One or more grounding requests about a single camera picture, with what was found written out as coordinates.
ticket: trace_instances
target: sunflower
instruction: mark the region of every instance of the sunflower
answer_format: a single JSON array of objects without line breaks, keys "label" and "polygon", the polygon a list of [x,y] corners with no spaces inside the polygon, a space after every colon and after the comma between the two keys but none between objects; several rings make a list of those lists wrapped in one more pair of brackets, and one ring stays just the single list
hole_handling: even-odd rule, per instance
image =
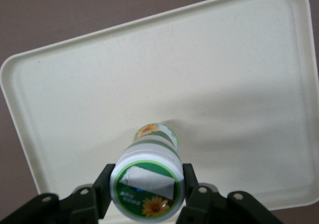
[{"label": "sunflower", "polygon": [[158,130],[159,128],[157,124],[155,123],[148,124],[139,130],[138,134],[136,135],[136,138],[142,137],[145,134],[151,133],[153,131],[158,131]]},{"label": "sunflower", "polygon": [[143,200],[143,203],[142,214],[146,215],[147,217],[162,215],[169,210],[167,200],[163,200],[158,196],[152,197],[151,200],[146,198]]}]

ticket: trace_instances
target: bolt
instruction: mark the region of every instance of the bolt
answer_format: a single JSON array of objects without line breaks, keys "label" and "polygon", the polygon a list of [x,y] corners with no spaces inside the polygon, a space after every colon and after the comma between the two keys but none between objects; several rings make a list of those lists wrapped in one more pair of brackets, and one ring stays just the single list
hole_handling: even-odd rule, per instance
[{"label": "bolt", "polygon": [[50,196],[47,196],[47,197],[45,197],[45,198],[42,198],[42,201],[44,202],[44,203],[46,203],[46,202],[48,202],[48,201],[50,201],[52,198],[50,197]]},{"label": "bolt", "polygon": [[88,194],[89,190],[87,188],[83,189],[80,194],[81,195],[85,195],[85,194]]},{"label": "bolt", "polygon": [[198,191],[199,191],[200,193],[203,193],[203,194],[205,194],[205,193],[208,192],[207,188],[205,188],[205,187],[200,187],[200,188],[198,188]]},{"label": "bolt", "polygon": [[237,199],[237,200],[243,200],[243,199],[244,199],[244,196],[243,196],[242,194],[240,194],[240,193],[235,193],[235,194],[233,195],[233,197],[234,197],[235,199]]}]

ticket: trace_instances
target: plastic tray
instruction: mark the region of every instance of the plastic tray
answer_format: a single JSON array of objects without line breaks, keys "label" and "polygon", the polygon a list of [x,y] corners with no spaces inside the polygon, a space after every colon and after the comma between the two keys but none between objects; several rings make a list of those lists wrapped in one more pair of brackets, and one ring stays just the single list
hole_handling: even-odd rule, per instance
[{"label": "plastic tray", "polygon": [[[93,183],[143,125],[222,195],[319,199],[318,73],[308,0],[208,0],[14,55],[1,87],[40,193]],[[129,223],[114,206],[108,220]]]}]

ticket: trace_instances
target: bottle label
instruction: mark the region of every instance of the bottle label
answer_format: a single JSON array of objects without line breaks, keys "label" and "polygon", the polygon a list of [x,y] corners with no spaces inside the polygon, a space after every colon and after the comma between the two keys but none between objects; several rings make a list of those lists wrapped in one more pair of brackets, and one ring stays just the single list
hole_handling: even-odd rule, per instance
[{"label": "bottle label", "polygon": [[150,160],[124,167],[115,179],[114,189],[122,209],[145,219],[168,214],[180,198],[175,175],[164,165]]},{"label": "bottle label", "polygon": [[151,123],[140,128],[135,134],[133,142],[142,140],[154,140],[166,143],[171,146],[176,153],[179,149],[179,141],[176,134],[170,128],[159,123]]}]

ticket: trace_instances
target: white bottle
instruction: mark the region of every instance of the white bottle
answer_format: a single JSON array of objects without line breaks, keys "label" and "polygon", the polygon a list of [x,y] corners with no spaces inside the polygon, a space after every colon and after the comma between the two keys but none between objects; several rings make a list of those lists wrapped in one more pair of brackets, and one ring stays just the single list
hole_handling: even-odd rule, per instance
[{"label": "white bottle", "polygon": [[168,127],[142,127],[111,174],[110,191],[117,208],[129,218],[156,223],[173,216],[184,200],[179,143]]}]

